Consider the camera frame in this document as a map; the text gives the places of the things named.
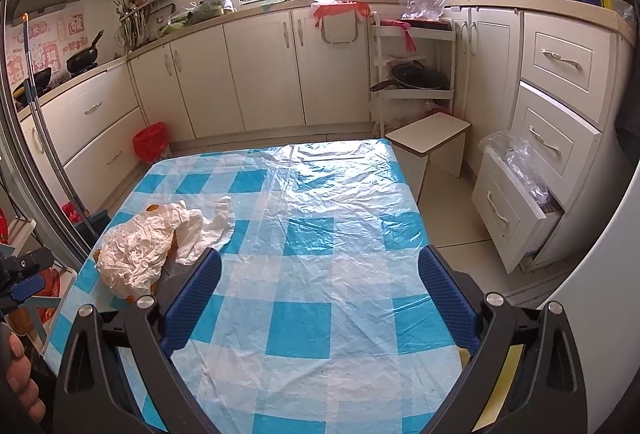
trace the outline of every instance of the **red trash bin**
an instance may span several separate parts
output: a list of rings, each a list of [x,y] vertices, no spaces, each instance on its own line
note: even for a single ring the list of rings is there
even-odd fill
[[[138,159],[149,164],[170,158],[169,137],[164,123],[154,123],[138,132],[133,137],[133,149]]]

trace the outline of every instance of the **pink towel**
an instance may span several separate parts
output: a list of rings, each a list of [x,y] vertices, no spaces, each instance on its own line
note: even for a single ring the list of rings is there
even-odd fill
[[[404,30],[404,47],[406,48],[406,52],[415,52],[418,50],[415,47],[414,39],[409,34],[409,29],[411,29],[409,22],[402,22],[402,20],[380,20],[380,25],[402,28]]]

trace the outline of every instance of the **frying pan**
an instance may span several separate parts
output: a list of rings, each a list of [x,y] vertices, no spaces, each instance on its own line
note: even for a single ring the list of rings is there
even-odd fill
[[[76,72],[90,67],[98,59],[98,48],[95,47],[95,45],[98,43],[98,40],[102,38],[102,35],[104,35],[104,29],[94,38],[90,47],[76,52],[76,54],[69,58],[66,61],[66,70],[71,74],[76,74]]]
[[[449,84],[447,77],[440,71],[425,67],[420,62],[405,62],[391,69],[391,80],[381,81],[371,87],[371,92],[383,90],[392,85],[413,89],[442,89]]]

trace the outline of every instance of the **plastic table cover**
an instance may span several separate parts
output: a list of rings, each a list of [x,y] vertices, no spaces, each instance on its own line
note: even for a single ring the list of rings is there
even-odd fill
[[[211,218],[230,194],[222,279],[175,367],[223,434],[419,433],[461,372],[417,273],[427,235],[386,140],[210,153],[151,168],[111,225],[153,203]],[[79,306],[119,309],[87,260],[45,354],[58,371]],[[164,428],[129,350],[145,420]]]

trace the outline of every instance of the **finger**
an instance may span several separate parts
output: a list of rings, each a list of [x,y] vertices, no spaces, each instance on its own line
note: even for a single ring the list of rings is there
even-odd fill
[[[31,363],[26,356],[21,357],[19,360],[14,360],[6,371],[6,380],[16,394],[27,385],[30,377]]]
[[[29,380],[26,387],[20,391],[18,401],[20,401],[25,410],[29,410],[38,401],[39,392],[38,385],[33,380]]]
[[[14,333],[9,336],[9,348],[11,348],[11,354],[14,358],[21,358],[24,356],[24,345]]]
[[[29,416],[31,416],[31,419],[33,419],[34,422],[40,423],[42,421],[42,418],[44,418],[44,413],[46,411],[47,409],[44,406],[44,403],[42,403],[42,400],[38,400],[29,409]]]

